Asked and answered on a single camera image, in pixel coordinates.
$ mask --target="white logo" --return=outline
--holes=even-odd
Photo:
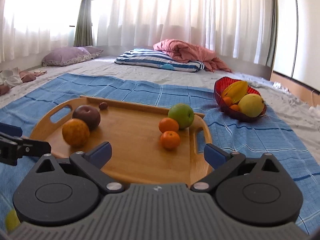
[[[160,190],[162,189],[162,187],[156,186],[156,187],[154,187],[153,189],[154,189],[155,191],[160,191]]]

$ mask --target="red glass bowl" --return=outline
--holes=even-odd
[[[266,113],[266,110],[267,110],[267,106],[264,105],[264,108],[261,112],[261,114],[259,114],[257,117],[248,117],[247,115],[239,112],[239,111],[235,111],[235,110],[232,110],[230,107],[228,107],[226,105],[226,103],[223,101],[222,97],[221,97],[221,93],[229,86],[231,85],[232,83],[234,82],[237,82],[237,81],[240,81],[238,79],[232,79],[232,78],[229,78],[229,77],[223,77],[223,78],[220,78],[219,80],[217,80],[214,84],[214,89],[213,89],[213,96],[214,96],[214,99],[217,101],[217,104],[220,108],[220,111],[227,114],[228,116],[230,116],[231,118],[233,119],[237,119],[241,122],[255,122],[257,121],[259,118],[261,118],[262,116],[264,116],[264,114]],[[248,90],[247,92],[249,94],[258,94],[259,96],[260,93],[253,89],[252,87],[248,86]]]

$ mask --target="tangerine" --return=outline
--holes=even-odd
[[[173,150],[180,144],[180,136],[175,131],[165,131],[160,137],[160,143],[163,148]]]
[[[232,99],[230,97],[223,98],[223,101],[226,103],[227,106],[232,105]]]
[[[78,148],[88,141],[90,136],[89,127],[84,121],[72,118],[64,123],[62,136],[68,145]]]
[[[235,111],[240,111],[240,107],[238,105],[231,105],[229,106],[232,110],[235,110]]]
[[[159,130],[164,133],[166,131],[175,131],[179,130],[179,124],[176,120],[166,117],[159,122]]]

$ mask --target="wooden tray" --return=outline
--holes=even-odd
[[[101,102],[108,109],[99,110],[101,122],[91,131],[89,142],[81,148],[70,147],[62,137],[62,125],[72,118],[73,110],[80,105],[97,109]],[[53,123],[50,117],[69,107],[71,112]],[[198,154],[196,135],[204,130],[206,143],[212,143],[204,114],[195,114],[193,124],[179,130],[181,144],[173,151],[161,147],[159,121],[166,117],[168,108],[147,106],[104,98],[81,96],[64,102],[48,112],[34,127],[30,138],[48,141],[56,158],[69,157],[75,151],[87,152],[104,141],[112,146],[112,157],[101,169],[121,182],[129,183],[175,183],[191,185],[206,176],[211,166]]]

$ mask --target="pink comforter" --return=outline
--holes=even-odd
[[[206,49],[199,45],[193,45],[179,40],[164,40],[153,45],[154,50],[167,53],[172,59],[178,62],[187,63],[190,60],[197,60],[204,63],[207,70],[224,70],[232,72],[227,64],[218,58],[213,50]]]

